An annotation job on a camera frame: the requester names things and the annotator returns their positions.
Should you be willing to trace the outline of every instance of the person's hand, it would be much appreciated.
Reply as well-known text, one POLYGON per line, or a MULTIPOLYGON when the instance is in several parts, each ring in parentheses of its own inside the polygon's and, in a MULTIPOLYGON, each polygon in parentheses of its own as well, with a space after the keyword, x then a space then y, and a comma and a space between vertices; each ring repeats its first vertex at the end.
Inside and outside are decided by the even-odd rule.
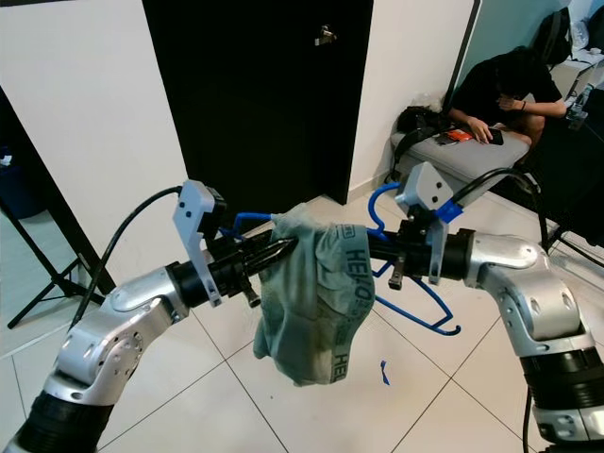
POLYGON ((472 129, 474 137, 476 137, 478 143, 488 143, 489 140, 493 139, 493 134, 491 133, 488 125, 484 121, 481 121, 475 117, 471 117, 468 120, 468 125, 472 129))
POLYGON ((497 104, 499 104, 499 108, 503 111, 510 110, 520 110, 522 108, 523 102, 514 99, 513 97, 509 97, 506 95, 502 95, 498 100, 497 104))

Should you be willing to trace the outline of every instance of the gray sofa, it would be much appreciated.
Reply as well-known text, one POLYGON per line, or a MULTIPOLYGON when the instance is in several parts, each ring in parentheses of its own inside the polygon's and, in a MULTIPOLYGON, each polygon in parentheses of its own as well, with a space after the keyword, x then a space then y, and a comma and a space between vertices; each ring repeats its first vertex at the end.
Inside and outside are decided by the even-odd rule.
MULTIPOLYGON (((503 134, 503 145, 480 144, 476 140, 463 143, 440 146, 433 138, 425 139, 413 145, 403 155, 398 163, 397 170, 406 176, 417 163, 430 162, 445 181, 456 192, 465 184, 480 175, 500 167, 512 167, 520 158, 529 151, 529 146, 514 138, 506 132, 503 134)), ((394 148, 405 134, 395 133, 391 137, 394 148)), ((494 177, 479 190, 468 195, 462 200, 463 205, 468 205, 483 193, 488 191, 504 176, 494 177)))

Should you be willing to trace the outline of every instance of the black t-shirt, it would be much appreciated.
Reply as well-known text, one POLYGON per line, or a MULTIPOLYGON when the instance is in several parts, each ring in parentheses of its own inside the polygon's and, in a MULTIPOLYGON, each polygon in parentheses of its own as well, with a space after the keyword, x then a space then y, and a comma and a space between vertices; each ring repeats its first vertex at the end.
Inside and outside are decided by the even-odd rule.
MULTIPOLYGON (((518 91, 505 94, 523 99, 531 93, 536 102, 556 102, 562 98, 547 67, 542 64, 536 65, 530 76, 523 80, 523 86, 518 91)), ((507 113, 497 104, 501 94, 496 63, 487 59, 472 68, 453 96, 451 107, 475 116, 488 125, 505 123, 507 113)))

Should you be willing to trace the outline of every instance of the backpack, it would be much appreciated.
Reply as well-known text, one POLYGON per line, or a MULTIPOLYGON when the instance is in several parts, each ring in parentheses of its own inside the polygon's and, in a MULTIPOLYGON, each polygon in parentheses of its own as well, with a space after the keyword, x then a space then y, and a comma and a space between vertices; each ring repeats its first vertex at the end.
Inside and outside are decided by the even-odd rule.
POLYGON ((589 47, 597 47, 604 51, 604 7, 594 13, 587 25, 589 31, 589 47))
POLYGON ((532 48, 545 64, 560 64, 568 58, 573 48, 568 8, 550 14, 541 22, 532 48))
POLYGON ((396 132, 404 132, 405 137, 394 149, 390 173, 384 179, 384 184, 400 179, 401 174, 396 166, 409 148, 449 128, 451 120, 445 114, 435 113, 426 107, 407 107, 396 120, 396 132))

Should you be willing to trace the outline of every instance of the tile grout line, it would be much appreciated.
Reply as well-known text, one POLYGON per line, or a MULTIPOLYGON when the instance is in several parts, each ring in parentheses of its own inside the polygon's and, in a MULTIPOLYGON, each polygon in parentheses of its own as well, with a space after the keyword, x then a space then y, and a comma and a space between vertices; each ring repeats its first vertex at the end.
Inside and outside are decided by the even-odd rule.
POLYGON ((115 436, 113 439, 111 439, 109 442, 107 442, 106 444, 104 444, 101 448, 99 448, 98 450, 101 451, 103 448, 105 448, 106 446, 108 446, 109 444, 113 444, 113 442, 117 441, 120 437, 122 437, 124 434, 126 434, 127 432, 129 432, 131 429, 133 429, 134 427, 136 427, 137 425, 139 425, 141 422, 143 422, 144 420, 146 420, 147 418, 149 418, 151 415, 153 415, 155 412, 159 411, 161 408, 163 408, 166 404, 170 403, 173 399, 175 399, 177 396, 183 394, 184 392, 186 392, 187 390, 189 390, 193 385, 195 385, 197 382, 199 382, 201 379, 203 379, 205 376, 207 376, 209 373, 211 373, 212 371, 214 371, 216 368, 218 368, 220 365, 222 365, 223 363, 225 363, 226 361, 220 361, 218 363, 216 363, 214 366, 212 366, 206 373, 204 373, 203 375, 201 375, 200 377, 198 377, 197 379, 195 379, 193 382, 191 382, 189 385, 187 385, 184 389, 180 390, 178 393, 176 393, 174 396, 172 396, 170 399, 168 399, 167 401, 161 403, 159 406, 157 406, 155 409, 153 409, 151 412, 149 412, 145 417, 141 418, 141 420, 139 420, 138 422, 136 422, 134 425, 132 425, 130 428, 126 429, 124 432, 121 432, 120 434, 118 434, 117 436, 115 436))
POLYGON ((155 409, 153 409, 151 412, 149 412, 145 417, 143 417, 141 420, 139 420, 138 422, 136 422, 134 425, 132 425, 130 428, 128 428, 127 430, 125 430, 124 432, 120 433, 119 435, 115 436, 113 439, 111 439, 109 442, 107 442, 106 444, 104 444, 100 449, 102 450, 103 448, 105 448, 106 446, 108 446, 109 444, 112 444, 114 441, 116 441, 117 439, 119 439, 120 437, 122 437, 124 434, 126 434, 127 432, 129 432, 131 429, 133 429, 134 427, 136 427, 137 425, 139 425, 142 421, 144 421, 146 418, 150 417, 151 415, 153 415, 155 412, 159 411, 161 408, 163 408, 166 404, 168 404, 169 402, 171 402, 173 399, 175 399, 177 396, 179 396, 180 394, 182 394, 183 392, 185 392, 186 390, 188 390, 189 388, 191 388, 194 384, 196 384, 197 382, 199 382, 201 379, 203 379, 205 376, 207 376, 209 373, 211 373, 212 371, 214 371, 216 368, 218 368, 220 365, 222 365, 223 363, 225 363, 227 360, 225 359, 225 356, 223 355, 223 353, 220 351, 220 349, 218 348, 218 346, 216 345, 216 343, 214 342, 214 340, 211 338, 211 336, 208 334, 208 332, 206 331, 206 328, 203 326, 203 324, 201 324, 201 321, 199 321, 199 318, 197 318, 197 316, 195 315, 194 311, 191 310, 190 313, 193 314, 193 317, 195 318, 195 320, 197 321, 197 323, 199 324, 199 326, 201 326, 201 328, 204 329, 204 332, 206 332, 206 335, 208 335, 208 338, 210 338, 210 341, 212 342, 212 344, 214 345, 214 347, 216 348, 216 350, 218 351, 218 354, 220 354, 220 357, 222 357, 222 360, 219 361, 218 363, 216 363, 216 365, 214 365, 213 367, 211 367, 206 373, 204 373, 202 376, 200 376, 199 378, 195 379, 191 384, 189 384, 188 386, 186 386, 184 389, 182 389, 180 392, 176 393, 174 396, 172 396, 171 398, 169 398, 167 401, 165 401, 164 403, 160 404, 158 407, 156 407, 155 409))
MULTIPOLYGON (((85 318, 87 316, 90 316, 91 314, 93 314, 94 312, 96 312, 96 310, 86 310, 86 312, 84 313, 84 316, 82 316, 82 318, 85 318)), ((61 324, 58 327, 55 327, 47 332, 44 332, 42 335, 40 335, 39 337, 36 338, 32 338, 31 340, 25 342, 24 344, 15 347, 13 350, 3 354, 2 356, 0 356, 0 360, 5 359, 7 357, 11 357, 14 356, 22 351, 24 351, 25 349, 28 349, 30 346, 33 346, 45 339, 47 339, 48 337, 54 335, 55 333, 63 330, 64 328, 68 327, 71 324, 71 321, 67 321, 65 324, 61 324)))
POLYGON ((443 368, 441 368, 438 363, 436 363, 433 359, 431 359, 424 351, 422 351, 419 347, 417 347, 411 340, 409 340, 405 335, 403 335, 396 327, 394 327, 392 324, 390 324, 388 322, 388 320, 386 318, 384 318, 381 314, 379 314, 375 309, 372 309, 372 311, 377 315, 377 317, 379 317, 379 319, 381 319, 384 323, 386 323, 388 326, 390 326, 391 328, 394 329, 394 331, 400 335, 401 337, 403 337, 403 340, 405 340, 407 343, 409 343, 411 346, 413 346, 415 349, 417 349, 417 351, 423 355, 426 359, 428 359, 434 366, 436 366, 439 370, 441 370, 443 373, 445 373, 445 376, 447 376, 448 378, 452 378, 452 375, 449 375, 443 368))
POLYGON ((422 419, 422 417, 424 416, 424 414, 428 411, 428 409, 430 408, 430 406, 432 406, 432 403, 434 403, 434 401, 436 401, 436 398, 439 397, 439 395, 443 392, 443 390, 445 389, 445 387, 447 385, 449 385, 449 382, 451 382, 451 380, 453 380, 453 377, 449 377, 448 380, 445 382, 445 385, 441 388, 441 390, 438 391, 438 393, 432 398, 432 400, 428 403, 428 405, 424 408, 424 410, 422 411, 422 413, 419 414, 419 417, 417 417, 417 419, 413 422, 413 424, 410 426, 409 429, 407 429, 407 432, 403 435, 403 437, 401 438, 400 441, 398 441, 398 443, 394 446, 394 448, 391 450, 390 453, 394 453, 394 451, 398 448, 399 445, 401 445, 401 443, 405 440, 405 438, 409 435, 409 433, 413 430, 413 428, 415 428, 415 425, 417 425, 417 423, 422 419))
POLYGON ((237 376, 237 373, 235 373, 235 370, 233 370, 233 367, 230 366, 230 363, 228 361, 225 361, 225 362, 226 362, 226 366, 228 366, 228 368, 230 369, 230 371, 233 374, 233 376, 237 379, 237 381, 239 382, 239 384, 242 386, 243 391, 247 394, 247 396, 249 397, 249 399, 252 402, 252 404, 256 407, 256 410, 258 411, 258 413, 260 414, 260 416, 266 422, 266 425, 268 426, 268 428, 271 429, 271 431, 273 431, 273 434, 275 434, 275 437, 277 438, 277 440, 279 441, 279 443, 283 447, 283 450, 285 450, 285 453, 289 453, 289 450, 287 449, 287 447, 285 446, 285 444, 283 443, 283 441, 281 441, 281 438, 277 435, 277 432, 273 429, 273 426, 269 423, 269 421, 266 418, 266 416, 264 416, 264 413, 260 410, 260 408, 258 407, 258 404, 256 404, 256 401, 254 400, 254 398, 252 398, 252 395, 247 391, 247 389, 245 388, 245 386, 242 383, 242 380, 239 379, 239 376, 237 376))
POLYGON ((248 346, 250 346, 252 343, 254 343, 254 340, 250 340, 249 342, 247 342, 246 344, 244 344, 242 347, 240 347, 239 349, 237 349, 235 352, 233 352, 230 356, 228 356, 226 358, 226 360, 228 361, 231 357, 233 357, 235 354, 238 354, 239 352, 243 351, 244 349, 246 349, 248 346))
MULTIPOLYGON (((201 322, 201 320, 197 317, 197 315, 194 313, 194 311, 192 311, 193 316, 195 317, 195 319, 197 320, 197 322, 199 323, 199 326, 201 326, 201 328, 204 329, 204 331, 206 332, 206 335, 208 335, 208 337, 210 338, 210 341, 212 342, 212 344, 214 345, 214 347, 218 350, 218 353, 222 356, 222 358, 224 359, 224 363, 226 363, 226 366, 228 366, 228 369, 230 370, 230 372, 233 374, 233 376, 237 379, 237 381, 239 382, 239 385, 242 386, 243 391, 245 392, 245 394, 247 394, 247 397, 250 399, 250 401, 252 402, 252 404, 254 405, 254 407, 256 408, 256 410, 258 411, 258 413, 260 414, 260 416, 264 419, 264 422, 266 423, 266 425, 268 426, 269 429, 271 429, 271 431, 273 431, 273 434, 275 435, 275 437, 277 438, 277 440, 279 441, 279 443, 281 444, 281 446, 283 447, 283 449, 285 450, 286 453, 289 453, 289 450, 286 448, 285 444, 283 443, 283 441, 281 441, 281 438, 277 435, 277 432, 273 429, 272 425, 269 423, 268 419, 264 416, 264 413, 262 413, 262 411, 260 410, 260 408, 258 407, 258 404, 256 404, 256 401, 254 401, 254 398, 252 398, 252 395, 249 394, 249 392, 247 391, 247 389, 245 388, 245 386, 242 383, 242 380, 239 379, 239 376, 237 376, 237 373, 235 373, 235 370, 233 370, 233 367, 230 366, 230 363, 228 362, 227 359, 225 359, 225 355, 223 354, 223 352, 220 350, 220 348, 216 345, 216 343, 214 342, 213 338, 211 338, 210 333, 206 330, 206 327, 203 325, 203 323, 201 322)), ((237 354, 237 352, 241 351, 242 349, 246 348, 249 346, 249 344, 252 342, 249 342, 248 344, 246 344, 244 347, 240 348, 238 351, 236 351, 234 354, 231 354, 230 356, 228 356, 229 358, 233 357, 235 354, 237 354)))
POLYGON ((496 324, 499 322, 499 320, 501 319, 501 315, 497 316, 497 319, 495 319, 495 322, 491 324, 491 326, 487 329, 486 332, 484 332, 484 335, 482 335, 480 337, 480 340, 478 340, 478 342, 476 343, 476 346, 474 346, 472 348, 472 350, 470 351, 470 353, 466 356, 465 359, 463 359, 463 361, 461 362, 460 366, 457 367, 457 370, 455 370, 455 372, 451 375, 452 378, 455 377, 455 375, 458 374, 458 372, 461 370, 461 368, 465 365, 465 363, 468 361, 468 359, 470 359, 470 357, 472 356, 472 354, 474 354, 474 351, 477 350, 477 348, 480 346, 480 344, 482 343, 482 341, 487 338, 487 335, 489 333, 491 333, 491 330, 493 330, 493 327, 496 326, 496 324))
POLYGON ((476 401, 478 403, 479 406, 481 406, 484 410, 486 410, 487 412, 489 412, 494 419, 499 422, 501 425, 503 425, 504 427, 506 427, 508 429, 509 432, 511 432, 514 436, 516 436, 518 439, 520 439, 520 441, 522 441, 522 436, 519 436, 513 429, 511 429, 506 423, 504 423, 499 417, 497 417, 494 413, 492 413, 491 411, 489 411, 480 401, 478 401, 478 399, 473 396, 470 392, 468 392, 457 380, 455 380, 454 377, 451 378, 453 380, 453 382, 455 382, 464 392, 466 392, 468 394, 468 396, 470 396, 474 401, 476 401))
POLYGON ((15 365, 15 359, 13 356, 10 356, 10 361, 12 362, 12 371, 15 374, 15 379, 17 380, 17 389, 19 390, 19 399, 21 399, 21 409, 23 410, 23 416, 25 420, 27 419, 27 413, 25 412, 25 403, 23 402, 23 392, 21 392, 21 384, 19 383, 19 376, 17 375, 17 365, 15 365))

